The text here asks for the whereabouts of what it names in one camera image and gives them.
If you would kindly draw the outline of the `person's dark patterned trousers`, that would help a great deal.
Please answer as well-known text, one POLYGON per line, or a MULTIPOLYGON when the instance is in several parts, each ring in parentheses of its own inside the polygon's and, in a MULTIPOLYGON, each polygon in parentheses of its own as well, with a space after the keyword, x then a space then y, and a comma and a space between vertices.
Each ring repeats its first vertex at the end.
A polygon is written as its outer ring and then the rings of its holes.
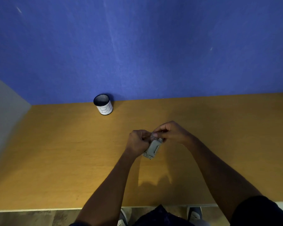
POLYGON ((142 215, 132 226, 195 226, 181 217, 175 216, 159 205, 154 210, 142 215))

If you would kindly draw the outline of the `black tin with white label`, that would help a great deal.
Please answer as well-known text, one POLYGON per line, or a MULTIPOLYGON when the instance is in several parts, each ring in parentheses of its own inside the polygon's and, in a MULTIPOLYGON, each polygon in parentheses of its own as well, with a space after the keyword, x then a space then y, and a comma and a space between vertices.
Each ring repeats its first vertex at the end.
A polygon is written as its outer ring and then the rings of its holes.
POLYGON ((113 111, 113 105, 107 94, 99 94, 93 100, 94 105, 102 115, 109 115, 113 111))

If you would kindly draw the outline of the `person's left forearm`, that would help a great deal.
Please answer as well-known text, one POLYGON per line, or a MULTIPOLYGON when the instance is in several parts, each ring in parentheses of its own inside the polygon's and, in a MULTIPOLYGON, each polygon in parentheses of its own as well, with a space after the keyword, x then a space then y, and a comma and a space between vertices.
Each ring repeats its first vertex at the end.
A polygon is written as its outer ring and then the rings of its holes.
POLYGON ((135 160, 134 151, 127 148, 107 178, 85 203, 72 225, 117 226, 125 186, 135 160))

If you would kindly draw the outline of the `person's right hand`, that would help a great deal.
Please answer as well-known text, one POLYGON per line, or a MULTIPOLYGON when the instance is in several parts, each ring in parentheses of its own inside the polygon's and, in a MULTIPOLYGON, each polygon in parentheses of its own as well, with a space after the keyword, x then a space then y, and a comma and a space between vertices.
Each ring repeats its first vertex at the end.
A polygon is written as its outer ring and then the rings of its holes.
POLYGON ((189 144, 194 143, 197 140, 197 137, 189 133, 186 129, 181 127, 175 121, 173 122, 173 130, 172 130, 172 137, 167 140, 176 141, 184 146, 188 146, 189 144))

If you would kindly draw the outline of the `person's black shirt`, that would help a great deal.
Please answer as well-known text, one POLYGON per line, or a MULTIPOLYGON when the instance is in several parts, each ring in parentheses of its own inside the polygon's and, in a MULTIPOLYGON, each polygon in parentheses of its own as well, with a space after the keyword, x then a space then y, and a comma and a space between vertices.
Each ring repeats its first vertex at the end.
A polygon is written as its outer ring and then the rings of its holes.
POLYGON ((265 196, 254 196, 235 209, 230 226, 283 226, 283 210, 265 196))

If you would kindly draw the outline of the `person's grey shoe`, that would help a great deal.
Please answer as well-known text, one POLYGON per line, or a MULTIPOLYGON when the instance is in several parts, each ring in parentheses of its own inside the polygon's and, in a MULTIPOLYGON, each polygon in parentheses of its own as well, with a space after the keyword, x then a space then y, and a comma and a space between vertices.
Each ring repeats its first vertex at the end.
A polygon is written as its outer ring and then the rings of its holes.
POLYGON ((187 207, 187 221, 193 226, 211 226, 207 221, 203 220, 201 207, 187 207))
POLYGON ((128 219, 123 208, 121 208, 117 226, 128 226, 128 219))

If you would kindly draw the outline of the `person's left grey shoe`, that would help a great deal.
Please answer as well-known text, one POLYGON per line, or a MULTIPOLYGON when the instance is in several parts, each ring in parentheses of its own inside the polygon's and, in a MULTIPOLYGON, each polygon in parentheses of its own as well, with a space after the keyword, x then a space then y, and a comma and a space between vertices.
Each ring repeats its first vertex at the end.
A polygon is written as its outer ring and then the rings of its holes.
POLYGON ((128 219, 123 208, 121 208, 117 226, 128 226, 128 219))

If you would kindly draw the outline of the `person's right grey shoe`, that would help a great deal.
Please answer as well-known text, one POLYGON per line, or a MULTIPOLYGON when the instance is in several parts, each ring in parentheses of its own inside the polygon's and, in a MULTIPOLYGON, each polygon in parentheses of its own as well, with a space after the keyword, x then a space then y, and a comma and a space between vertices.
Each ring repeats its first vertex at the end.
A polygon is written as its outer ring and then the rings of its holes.
POLYGON ((193 226, 211 226, 207 221, 203 220, 201 207, 187 207, 187 221, 193 226))

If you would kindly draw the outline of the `grey electrical switch module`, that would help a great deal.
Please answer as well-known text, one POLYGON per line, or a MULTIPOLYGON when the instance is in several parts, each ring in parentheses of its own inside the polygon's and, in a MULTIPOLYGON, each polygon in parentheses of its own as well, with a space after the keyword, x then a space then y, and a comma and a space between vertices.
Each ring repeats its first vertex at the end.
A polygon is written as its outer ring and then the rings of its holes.
POLYGON ((153 159, 157 153, 157 150, 163 143, 163 138, 154 138, 153 141, 151 142, 150 146, 147 148, 147 150, 142 154, 145 158, 148 159, 153 159))

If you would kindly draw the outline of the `person's right forearm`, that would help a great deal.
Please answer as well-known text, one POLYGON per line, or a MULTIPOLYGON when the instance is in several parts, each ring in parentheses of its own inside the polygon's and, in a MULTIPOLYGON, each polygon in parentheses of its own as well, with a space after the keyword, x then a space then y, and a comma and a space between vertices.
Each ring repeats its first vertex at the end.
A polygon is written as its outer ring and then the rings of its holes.
POLYGON ((255 186, 197 137, 189 134, 184 138, 183 145, 191 152, 212 197, 229 222, 239 204, 250 197, 262 196, 255 186))

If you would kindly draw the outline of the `person's left hand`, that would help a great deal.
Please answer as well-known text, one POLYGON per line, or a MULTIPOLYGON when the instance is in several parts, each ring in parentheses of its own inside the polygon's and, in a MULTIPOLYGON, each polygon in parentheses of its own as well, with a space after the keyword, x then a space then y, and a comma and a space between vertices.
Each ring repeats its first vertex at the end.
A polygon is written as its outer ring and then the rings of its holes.
POLYGON ((133 159, 141 156, 149 146, 142 144, 140 137, 140 130, 133 130, 129 136, 125 147, 125 153, 128 154, 133 159))

